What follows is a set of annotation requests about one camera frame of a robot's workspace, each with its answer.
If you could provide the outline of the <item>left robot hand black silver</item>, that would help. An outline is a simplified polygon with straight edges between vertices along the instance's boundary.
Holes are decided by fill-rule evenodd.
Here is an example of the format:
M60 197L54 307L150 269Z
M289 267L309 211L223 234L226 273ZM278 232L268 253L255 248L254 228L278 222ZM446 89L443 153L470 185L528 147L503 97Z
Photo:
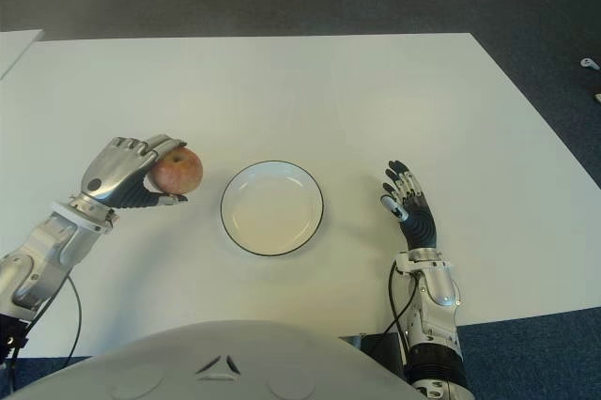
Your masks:
M145 141L116 137L96 156L81 181L81 193L108 208L149 208L185 203L183 194L152 192L144 180L170 151L185 143L166 134Z

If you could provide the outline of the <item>right robot hand black silver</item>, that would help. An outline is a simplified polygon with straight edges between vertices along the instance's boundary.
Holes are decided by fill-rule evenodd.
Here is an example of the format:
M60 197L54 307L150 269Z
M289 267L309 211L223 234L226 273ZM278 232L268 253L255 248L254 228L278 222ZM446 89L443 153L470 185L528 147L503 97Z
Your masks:
M389 161L385 175L390 181L382 183L380 203L398 221L408 249L435 249L435 219L418 179L401 161Z

